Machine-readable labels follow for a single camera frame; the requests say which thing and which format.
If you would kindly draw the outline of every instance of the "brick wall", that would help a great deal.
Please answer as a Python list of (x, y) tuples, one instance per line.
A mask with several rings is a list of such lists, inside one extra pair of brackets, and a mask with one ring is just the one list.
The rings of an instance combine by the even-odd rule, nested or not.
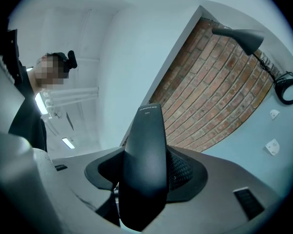
[(220, 142), (272, 86), (256, 58), (233, 39), (213, 35), (213, 27), (224, 26), (199, 20), (150, 100), (162, 106), (168, 145), (201, 152)]

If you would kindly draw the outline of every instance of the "black lamp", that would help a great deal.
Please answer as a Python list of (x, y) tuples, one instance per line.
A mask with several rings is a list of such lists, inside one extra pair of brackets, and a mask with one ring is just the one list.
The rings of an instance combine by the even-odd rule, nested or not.
[(244, 52), (249, 56), (253, 55), (259, 62), (260, 67), (265, 70), (273, 79), (274, 90), (283, 104), (291, 105), (293, 104), (292, 100), (285, 100), (283, 98), (284, 92), (293, 85), (293, 78), (286, 79), (284, 76), (290, 75), (293, 76), (292, 72), (286, 72), (280, 77), (276, 78), (271, 72), (270, 68), (265, 65), (265, 62), (260, 59), (254, 52), (259, 48), (264, 40), (264, 32), (260, 30), (250, 30), (250, 29), (221, 29), (213, 28), (212, 33), (215, 35), (231, 37), (241, 46)]

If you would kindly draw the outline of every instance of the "electrical outlet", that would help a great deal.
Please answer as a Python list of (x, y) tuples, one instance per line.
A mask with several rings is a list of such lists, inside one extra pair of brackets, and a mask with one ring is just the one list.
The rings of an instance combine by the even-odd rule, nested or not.
[(273, 139), (272, 141), (268, 142), (266, 144), (266, 148), (271, 153), (272, 156), (277, 155), (280, 150), (279, 143), (276, 141), (276, 139)]
[(272, 117), (272, 119), (275, 119), (279, 115), (279, 113), (280, 112), (278, 110), (272, 109), (269, 114)]

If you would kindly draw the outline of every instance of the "fluorescent light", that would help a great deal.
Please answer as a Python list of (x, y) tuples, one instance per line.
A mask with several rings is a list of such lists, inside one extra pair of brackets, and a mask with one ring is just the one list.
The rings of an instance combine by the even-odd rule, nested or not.
[(38, 93), (35, 97), (35, 101), (36, 101), (36, 104), (41, 112), (42, 115), (46, 115), (48, 113), (47, 109), (45, 108), (45, 105), (43, 103), (43, 100), (41, 98), (41, 95), (40, 93)]
[(69, 140), (67, 138), (63, 138), (62, 141), (70, 148), (70, 149), (74, 149), (75, 147), (73, 146), (72, 143), (69, 142)]

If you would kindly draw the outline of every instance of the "lamp head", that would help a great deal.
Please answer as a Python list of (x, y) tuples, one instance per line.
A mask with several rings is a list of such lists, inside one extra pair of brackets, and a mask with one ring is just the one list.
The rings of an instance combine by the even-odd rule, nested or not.
[(253, 54), (264, 40), (264, 32), (260, 30), (213, 28), (211, 31), (215, 35), (231, 37), (236, 40), (248, 56)]

